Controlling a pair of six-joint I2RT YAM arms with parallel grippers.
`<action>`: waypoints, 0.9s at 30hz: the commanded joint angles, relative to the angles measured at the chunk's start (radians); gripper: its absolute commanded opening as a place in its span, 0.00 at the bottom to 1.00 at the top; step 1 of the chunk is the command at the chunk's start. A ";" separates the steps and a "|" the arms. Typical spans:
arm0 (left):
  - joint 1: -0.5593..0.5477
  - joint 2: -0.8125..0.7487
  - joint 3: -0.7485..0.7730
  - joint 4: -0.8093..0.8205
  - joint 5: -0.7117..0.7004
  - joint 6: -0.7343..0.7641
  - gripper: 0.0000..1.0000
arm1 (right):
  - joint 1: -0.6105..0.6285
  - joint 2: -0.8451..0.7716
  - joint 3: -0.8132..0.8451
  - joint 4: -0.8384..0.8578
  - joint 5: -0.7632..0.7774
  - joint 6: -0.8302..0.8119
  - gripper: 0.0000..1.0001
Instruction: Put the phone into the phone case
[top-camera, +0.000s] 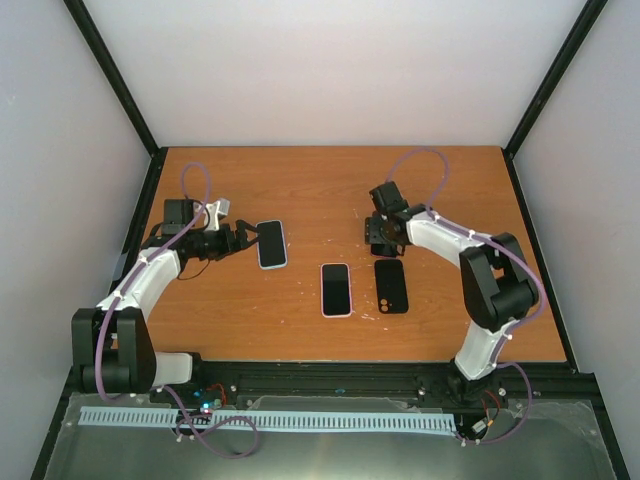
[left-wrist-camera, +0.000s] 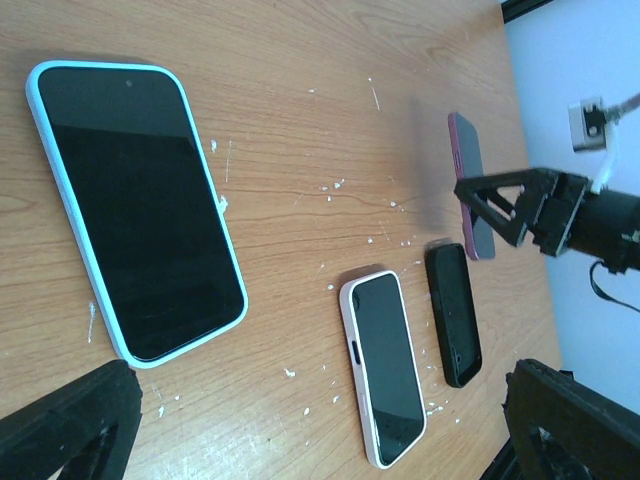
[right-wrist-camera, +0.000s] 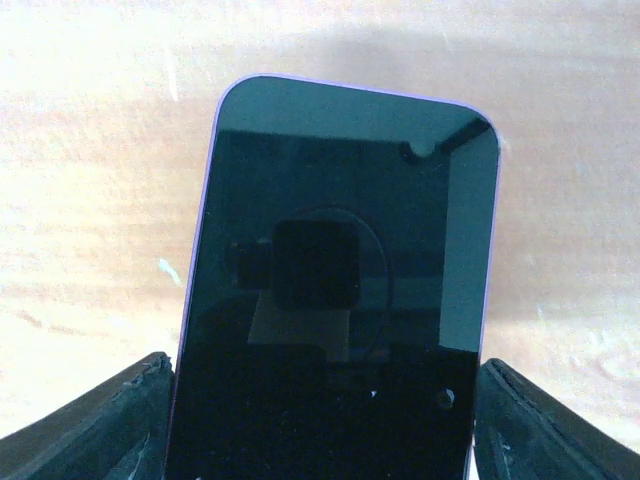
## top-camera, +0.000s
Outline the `black phone case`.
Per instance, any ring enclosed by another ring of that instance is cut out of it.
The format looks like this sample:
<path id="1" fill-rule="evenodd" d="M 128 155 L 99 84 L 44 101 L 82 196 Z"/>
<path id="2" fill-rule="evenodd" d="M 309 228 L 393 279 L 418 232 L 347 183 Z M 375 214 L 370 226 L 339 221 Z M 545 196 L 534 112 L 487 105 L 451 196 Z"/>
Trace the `black phone case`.
<path id="1" fill-rule="evenodd" d="M 404 267 L 397 259 L 374 262 L 378 310 L 382 314 L 405 314 L 409 310 Z"/>

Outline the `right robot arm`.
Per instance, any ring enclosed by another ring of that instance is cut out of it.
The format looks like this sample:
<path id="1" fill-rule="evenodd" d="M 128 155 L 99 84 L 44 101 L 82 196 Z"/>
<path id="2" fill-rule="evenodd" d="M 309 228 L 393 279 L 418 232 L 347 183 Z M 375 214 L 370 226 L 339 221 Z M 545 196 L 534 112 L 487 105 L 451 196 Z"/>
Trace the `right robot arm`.
<path id="1" fill-rule="evenodd" d="M 369 191 L 374 212 L 365 220 L 365 243 L 384 257 L 402 256 L 408 246 L 426 249 L 460 271 L 464 306 L 470 317 L 464 342 L 450 361 L 446 382 L 452 400 L 468 403 L 480 395 L 498 367 L 513 331 L 538 315 L 547 297 L 538 276 L 510 233 L 490 236 L 411 206 L 396 183 Z"/>

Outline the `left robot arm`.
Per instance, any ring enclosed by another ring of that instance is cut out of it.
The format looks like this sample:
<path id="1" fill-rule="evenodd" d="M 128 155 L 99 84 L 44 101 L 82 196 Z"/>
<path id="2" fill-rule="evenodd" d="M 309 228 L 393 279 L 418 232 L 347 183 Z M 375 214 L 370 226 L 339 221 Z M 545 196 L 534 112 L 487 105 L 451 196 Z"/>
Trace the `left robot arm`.
<path id="1" fill-rule="evenodd" d="M 163 221 L 152 228 L 131 270 L 96 307 L 76 311 L 72 378 L 80 392 L 111 400 L 172 385 L 186 402 L 206 395 L 208 378 L 194 368 L 198 355 L 156 351 L 147 320 L 190 260 L 219 261 L 257 243 L 256 226 L 225 222 L 229 207 L 224 198 L 165 201 Z"/>

